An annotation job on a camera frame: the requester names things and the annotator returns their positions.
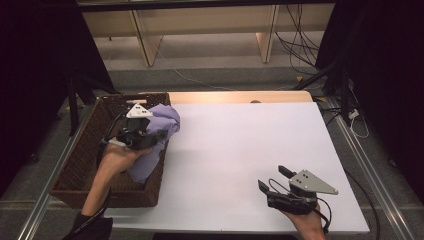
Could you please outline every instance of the cable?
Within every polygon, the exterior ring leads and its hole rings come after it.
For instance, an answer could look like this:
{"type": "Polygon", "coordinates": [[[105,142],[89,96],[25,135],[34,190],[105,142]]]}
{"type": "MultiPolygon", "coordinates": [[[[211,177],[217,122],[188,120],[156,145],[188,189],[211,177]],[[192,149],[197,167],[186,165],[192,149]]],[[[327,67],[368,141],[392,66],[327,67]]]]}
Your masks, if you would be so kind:
{"type": "Polygon", "coordinates": [[[322,229],[324,230],[324,234],[328,233],[328,228],[330,227],[330,221],[328,220],[328,218],[326,216],[324,216],[324,214],[322,214],[320,211],[318,211],[316,208],[311,207],[309,204],[306,204],[312,211],[314,211],[316,214],[318,214],[318,216],[320,216],[324,221],[324,227],[322,227],[322,229]]]}
{"type": "Polygon", "coordinates": [[[302,33],[303,33],[303,35],[305,36],[305,38],[312,44],[312,45],[314,45],[314,47],[310,47],[310,48],[312,48],[312,49],[314,49],[314,50],[319,50],[319,46],[318,45],[316,45],[314,42],[312,42],[312,40],[311,39],[309,39],[309,37],[308,37],[308,35],[306,35],[306,33],[305,32],[303,32],[302,31],[302,33]]]}
{"type": "MultiPolygon", "coordinates": [[[[286,41],[286,40],[284,40],[284,39],[282,39],[282,38],[280,38],[280,41],[283,41],[284,43],[286,43],[286,44],[292,44],[291,42],[289,42],[289,41],[286,41]]],[[[297,44],[297,43],[293,43],[293,45],[294,46],[298,46],[298,47],[305,47],[305,45],[302,45],[302,44],[297,44]]],[[[315,47],[310,47],[312,50],[316,50],[316,51],[318,51],[319,49],[318,48],[315,48],[315,47]]]]}
{"type": "Polygon", "coordinates": [[[95,44],[96,44],[96,46],[97,46],[97,49],[99,50],[99,53],[100,53],[100,50],[101,50],[101,49],[106,49],[106,52],[107,52],[107,54],[108,54],[108,57],[107,57],[107,59],[103,59],[103,57],[102,57],[102,60],[105,62],[105,65],[106,65],[106,67],[108,68],[108,70],[116,70],[115,68],[111,67],[111,64],[110,64],[111,59],[112,59],[112,53],[111,53],[111,51],[110,51],[110,48],[112,47],[111,42],[112,42],[112,40],[111,40],[111,39],[109,39],[109,40],[107,41],[107,43],[106,43],[106,44],[104,44],[104,42],[103,42],[103,41],[102,41],[101,43],[100,43],[100,41],[99,41],[99,40],[95,40],[95,41],[94,41],[94,43],[95,43],[95,44]]]}
{"type": "Polygon", "coordinates": [[[118,120],[123,117],[125,114],[127,114],[129,112],[129,110],[125,110],[122,111],[121,113],[119,113],[115,119],[113,120],[112,124],[109,126],[109,129],[107,130],[107,133],[105,135],[105,137],[102,139],[102,143],[105,143],[107,141],[109,141],[110,139],[112,139],[113,137],[110,137],[110,134],[112,133],[113,128],[115,127],[116,123],[118,122],[118,120]]]}
{"type": "Polygon", "coordinates": [[[362,187],[362,185],[352,176],[352,174],[350,174],[349,171],[346,170],[346,168],[343,168],[343,170],[346,173],[346,175],[348,175],[356,183],[356,185],[358,185],[358,187],[362,190],[365,197],[367,198],[367,200],[368,200],[368,202],[371,206],[372,212],[374,213],[375,222],[376,222],[376,226],[377,226],[377,233],[376,233],[375,239],[379,240],[380,239],[380,231],[381,231],[381,229],[380,229],[380,218],[378,217],[377,210],[375,209],[374,204],[372,203],[370,196],[365,191],[365,189],[362,187]]]}
{"type": "Polygon", "coordinates": [[[334,114],[334,116],[333,117],[331,117],[331,119],[330,120],[328,120],[328,122],[325,124],[325,126],[326,127],[328,127],[328,125],[334,120],[334,118],[336,118],[337,116],[339,116],[341,113],[340,112],[338,112],[338,113],[336,113],[336,114],[334,114]]]}
{"type": "Polygon", "coordinates": [[[328,208],[328,211],[329,211],[329,214],[330,214],[330,219],[328,219],[328,222],[326,222],[326,225],[324,225],[324,227],[323,227],[323,229],[324,229],[324,233],[325,233],[325,231],[327,231],[328,232],[328,227],[330,227],[330,224],[331,224],[331,220],[332,220],[332,218],[333,218],[333,213],[331,212],[331,208],[330,208],[330,205],[326,202],[326,201],[324,201],[324,199],[322,199],[322,198],[317,198],[318,200],[320,200],[320,201],[322,201],[323,203],[325,203],[325,205],[327,205],[327,208],[328,208]]]}
{"type": "Polygon", "coordinates": [[[304,62],[304,63],[308,64],[309,66],[315,68],[315,66],[310,61],[308,61],[307,59],[303,58],[300,54],[294,52],[293,49],[292,49],[292,47],[289,47],[288,46],[288,43],[289,42],[287,42],[284,39],[282,39],[280,37],[280,35],[278,35],[277,32],[275,32],[275,35],[278,37],[278,39],[280,40],[280,43],[283,45],[283,47],[290,53],[290,56],[291,55],[294,55],[296,58],[300,59],[302,62],[304,62]]]}
{"type": "MultiPolygon", "coordinates": [[[[172,64],[165,58],[165,56],[162,54],[162,52],[161,51],[159,51],[159,49],[158,48],[156,48],[156,51],[159,53],[159,55],[162,57],[162,59],[166,62],[166,64],[168,64],[168,66],[170,66],[171,67],[171,69],[175,72],[175,73],[177,73],[178,74],[178,76],[180,76],[181,78],[183,78],[183,79],[185,79],[185,80],[187,80],[187,81],[190,81],[190,82],[195,82],[195,83],[198,83],[198,84],[201,84],[201,85],[204,85],[204,86],[207,86],[207,87],[210,87],[210,88],[213,88],[213,89],[221,89],[221,90],[228,90],[228,91],[239,91],[239,90],[236,90],[236,89],[232,89],[232,88],[226,88],[226,87],[217,87],[217,86],[213,86],[213,85],[210,85],[210,84],[207,84],[207,83],[204,83],[204,82],[202,82],[202,81],[199,81],[199,80],[195,80],[195,79],[191,79],[191,78],[187,78],[187,77],[185,77],[185,76],[183,76],[180,72],[178,72],[177,71],[177,69],[175,69],[173,66],[172,66],[172,64]]],[[[277,91],[277,90],[282,90],[282,89],[290,89],[290,87],[279,87],[279,88],[276,88],[276,89],[272,89],[272,91],[277,91]]]]}
{"type": "MultiPolygon", "coordinates": [[[[359,101],[358,101],[358,99],[356,98],[355,93],[353,92],[353,88],[352,88],[351,86],[349,86],[349,89],[350,89],[350,91],[352,92],[352,96],[353,96],[353,98],[355,99],[356,103],[358,104],[358,106],[360,106],[359,101]]],[[[352,131],[353,135],[355,135],[356,137],[359,137],[359,138],[367,138],[367,137],[370,135],[370,132],[369,132],[369,130],[368,130],[368,125],[367,125],[367,122],[365,121],[365,116],[364,116],[364,114],[361,114],[361,117],[362,117],[362,121],[364,122],[365,129],[366,129],[366,134],[365,134],[365,136],[363,136],[363,135],[359,135],[359,134],[357,134],[357,133],[355,132],[355,130],[353,130],[353,122],[355,121],[355,119],[357,118],[357,116],[356,116],[356,117],[354,117],[354,118],[352,118],[352,121],[350,122],[350,131],[352,131]]]]}
{"type": "Polygon", "coordinates": [[[296,194],[293,194],[292,192],[290,192],[290,190],[289,190],[289,189],[287,189],[286,187],[284,187],[283,185],[281,185],[279,182],[275,181],[274,179],[272,179],[272,178],[268,179],[268,184],[269,184],[269,186],[270,186],[272,189],[274,189],[274,191],[276,191],[277,193],[281,193],[281,192],[280,192],[280,191],[278,191],[278,190],[277,190],[274,186],[272,186],[271,181],[273,181],[274,183],[276,183],[278,186],[280,186],[281,188],[283,188],[284,190],[286,190],[286,191],[287,191],[287,193],[290,193],[290,194],[291,194],[291,195],[293,195],[294,197],[296,197],[296,198],[302,198],[302,197],[299,197],[299,196],[297,196],[296,194]]]}
{"type": "Polygon", "coordinates": [[[301,46],[302,46],[302,48],[303,48],[303,51],[304,51],[304,53],[305,53],[305,55],[306,55],[306,58],[308,59],[308,61],[307,62],[309,62],[313,67],[315,67],[313,64],[312,64],[312,62],[310,61],[310,59],[309,59],[309,56],[308,56],[308,53],[306,52],[306,49],[305,49],[305,47],[307,47],[308,48],[308,50],[309,50],[309,52],[311,53],[311,55],[314,57],[314,59],[316,60],[316,57],[315,57],[315,55],[312,53],[312,51],[311,51],[311,48],[309,47],[309,45],[308,45],[308,43],[305,41],[305,39],[303,38],[303,34],[302,33],[304,33],[303,31],[302,31],[302,25],[301,25],[301,18],[302,18],[302,13],[303,13],[303,5],[302,4],[298,4],[297,5],[297,20],[298,20],[298,23],[296,23],[296,20],[295,20],[295,18],[293,17],[293,14],[292,14],[292,12],[291,12],[291,10],[290,10],[290,8],[289,8],[289,6],[288,6],[288,4],[286,4],[286,8],[287,8],[287,11],[288,11],[288,13],[289,13],[289,15],[290,15],[290,18],[292,19],[292,22],[293,22],[293,24],[294,24],[294,26],[295,26],[295,28],[296,28],[296,35],[295,35],[295,37],[294,37],[294,39],[293,39],[293,42],[292,42],[292,46],[291,46],[291,48],[290,48],[290,50],[292,50],[292,48],[293,48],[293,44],[294,44],[294,42],[295,42],[295,40],[296,40],[296,37],[297,37],[297,34],[299,33],[299,38],[300,38],[300,41],[301,41],[301,46]]]}

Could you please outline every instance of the purple cloth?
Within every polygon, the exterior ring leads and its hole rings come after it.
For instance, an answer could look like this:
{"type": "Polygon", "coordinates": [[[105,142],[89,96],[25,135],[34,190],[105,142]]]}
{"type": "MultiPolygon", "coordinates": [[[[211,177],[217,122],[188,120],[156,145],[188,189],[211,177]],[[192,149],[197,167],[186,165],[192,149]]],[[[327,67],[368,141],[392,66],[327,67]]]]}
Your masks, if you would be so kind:
{"type": "Polygon", "coordinates": [[[147,177],[150,176],[159,162],[160,151],[165,148],[165,144],[171,136],[180,130],[180,115],[178,115],[173,107],[159,104],[150,108],[149,111],[153,113],[153,117],[148,117],[150,123],[146,129],[147,133],[153,134],[158,130],[166,129],[168,130],[168,135],[166,138],[159,140],[158,143],[152,147],[150,153],[140,156],[134,162],[134,165],[127,169],[132,180],[139,183],[144,183],[147,177]]]}

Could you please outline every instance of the white table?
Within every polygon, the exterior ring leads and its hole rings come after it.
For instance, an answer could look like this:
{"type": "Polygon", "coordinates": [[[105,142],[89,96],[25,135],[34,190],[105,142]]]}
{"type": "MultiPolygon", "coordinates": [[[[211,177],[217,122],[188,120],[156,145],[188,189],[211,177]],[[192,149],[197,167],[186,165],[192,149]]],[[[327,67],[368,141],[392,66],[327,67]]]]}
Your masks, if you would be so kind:
{"type": "MultiPolygon", "coordinates": [[[[333,211],[331,233],[369,231],[315,103],[174,104],[181,130],[170,140],[159,203],[108,209],[115,228],[155,232],[293,233],[268,208],[257,180],[308,169],[339,195],[318,194],[333,211]]],[[[325,204],[324,215],[329,216],[325,204]]]]}

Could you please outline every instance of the brown wicker basket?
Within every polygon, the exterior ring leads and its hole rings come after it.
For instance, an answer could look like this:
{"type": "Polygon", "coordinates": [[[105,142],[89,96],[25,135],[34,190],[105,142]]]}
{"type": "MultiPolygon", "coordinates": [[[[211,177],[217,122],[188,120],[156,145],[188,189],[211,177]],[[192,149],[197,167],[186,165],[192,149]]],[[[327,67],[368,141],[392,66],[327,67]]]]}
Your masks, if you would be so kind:
{"type": "MultiPolygon", "coordinates": [[[[149,109],[159,103],[170,105],[168,93],[144,93],[136,95],[108,95],[101,97],[68,154],[50,194],[71,208],[82,208],[96,174],[96,154],[99,143],[115,117],[127,109],[127,100],[145,100],[149,109]]],[[[128,173],[120,174],[112,183],[109,207],[153,207],[159,199],[166,148],[160,161],[145,184],[132,181],[128,173]]]]}

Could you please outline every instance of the hand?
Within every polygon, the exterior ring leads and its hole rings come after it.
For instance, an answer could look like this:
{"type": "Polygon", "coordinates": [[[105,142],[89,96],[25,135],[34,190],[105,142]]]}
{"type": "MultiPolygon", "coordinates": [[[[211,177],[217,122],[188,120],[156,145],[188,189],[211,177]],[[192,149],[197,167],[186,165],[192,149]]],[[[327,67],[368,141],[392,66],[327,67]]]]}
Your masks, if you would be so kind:
{"type": "Polygon", "coordinates": [[[152,151],[151,148],[132,150],[127,147],[108,144],[81,214],[93,216],[104,203],[113,177],[131,167],[139,156],[150,151],[152,151]]]}
{"type": "Polygon", "coordinates": [[[133,150],[115,144],[108,144],[104,150],[98,173],[113,177],[131,167],[139,156],[151,151],[151,148],[133,150]]]}
{"type": "Polygon", "coordinates": [[[314,211],[307,215],[294,215],[288,212],[281,211],[286,215],[293,225],[296,227],[300,236],[305,240],[325,239],[324,230],[322,229],[321,217],[314,211]]]}

